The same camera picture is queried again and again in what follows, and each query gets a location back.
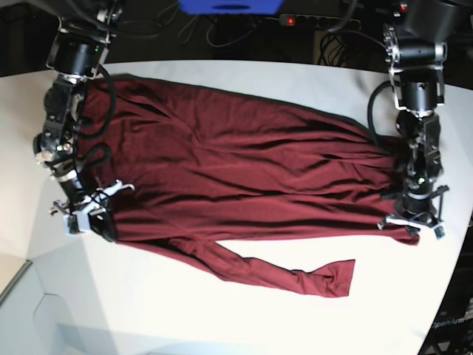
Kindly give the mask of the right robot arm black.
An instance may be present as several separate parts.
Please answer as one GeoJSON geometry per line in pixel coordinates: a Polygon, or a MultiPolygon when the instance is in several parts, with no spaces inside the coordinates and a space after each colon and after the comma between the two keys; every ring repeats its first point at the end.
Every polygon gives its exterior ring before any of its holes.
{"type": "Polygon", "coordinates": [[[110,148],[97,143],[78,153],[78,139],[94,140],[108,128],[115,113],[116,93],[103,63],[118,32],[124,1],[34,1],[33,5],[56,16],[58,32],[47,58],[47,68],[56,72],[44,96],[46,117],[41,133],[33,140],[37,163],[48,169],[66,201],[56,200],[50,214],[62,213],[65,232],[78,236],[94,232],[113,242],[112,195],[127,185],[116,180],[104,187],[92,176],[95,167],[111,157],[110,148]],[[82,133],[88,81],[102,75],[109,89],[109,110],[102,126],[82,133]]]}

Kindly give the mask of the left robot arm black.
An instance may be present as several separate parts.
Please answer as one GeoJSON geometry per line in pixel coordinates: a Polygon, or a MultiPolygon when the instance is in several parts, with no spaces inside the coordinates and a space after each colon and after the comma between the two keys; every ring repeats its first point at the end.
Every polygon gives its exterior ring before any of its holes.
{"type": "Polygon", "coordinates": [[[395,168],[401,187],[384,197],[395,201],[394,212],[379,224],[403,226],[407,232],[445,236],[442,198],[448,186],[435,187],[443,173],[440,157],[440,119],[436,109],[445,103],[444,63],[447,39],[472,10],[471,1],[399,1],[391,22],[384,24],[383,41],[389,80],[375,93],[391,88],[399,111],[396,126],[404,140],[395,168]]]}

